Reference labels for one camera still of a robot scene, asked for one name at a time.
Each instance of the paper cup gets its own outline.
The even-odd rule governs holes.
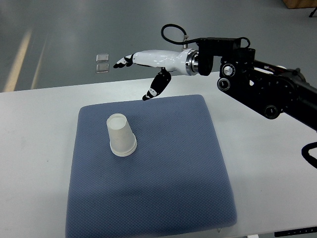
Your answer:
[[[107,119],[111,151],[120,157],[131,155],[137,148],[137,140],[123,114],[113,114]]]

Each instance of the robotic hand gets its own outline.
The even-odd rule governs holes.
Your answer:
[[[317,131],[317,89],[306,82],[300,69],[285,69],[255,60],[255,50],[249,48],[245,38],[198,38],[175,42],[165,37],[164,29],[180,26],[168,24],[162,27],[162,37],[176,45],[196,43],[198,51],[185,49],[183,52],[142,51],[119,60],[114,68],[139,64],[160,67],[161,72],[154,78],[149,91],[143,96],[148,100],[162,93],[171,80],[171,71],[178,70],[184,75],[207,76],[212,70],[213,57],[220,56],[220,79],[218,89],[243,103],[268,119],[275,119],[280,113],[287,113]],[[241,47],[241,40],[248,45]],[[317,160],[308,151],[316,148],[311,143],[302,149],[303,157],[315,168]]]
[[[166,88],[171,80],[169,72],[178,70],[185,75],[194,75],[197,72],[192,67],[198,66],[193,63],[198,55],[198,51],[186,49],[183,52],[174,51],[142,51],[133,55],[123,57],[113,67],[122,68],[131,66],[133,63],[149,67],[160,67],[161,71],[154,78],[147,94],[143,96],[143,100],[156,97]]]

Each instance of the gray floor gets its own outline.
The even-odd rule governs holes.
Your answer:
[[[1,0],[0,91],[14,73],[16,91],[154,77],[156,68],[112,66],[138,51],[180,51],[160,36],[167,23],[184,27],[190,39],[248,37],[257,60],[299,67],[317,87],[317,13],[308,18],[312,10],[287,9],[282,0]],[[177,30],[166,34],[182,40]],[[95,73],[100,53],[109,53],[108,73]],[[219,61],[214,60],[213,71],[219,71]]]

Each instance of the gray cushion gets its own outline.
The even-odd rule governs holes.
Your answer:
[[[138,142],[110,149],[106,120],[124,114]],[[78,116],[66,237],[164,236],[232,226],[226,167],[201,95],[83,107]]]

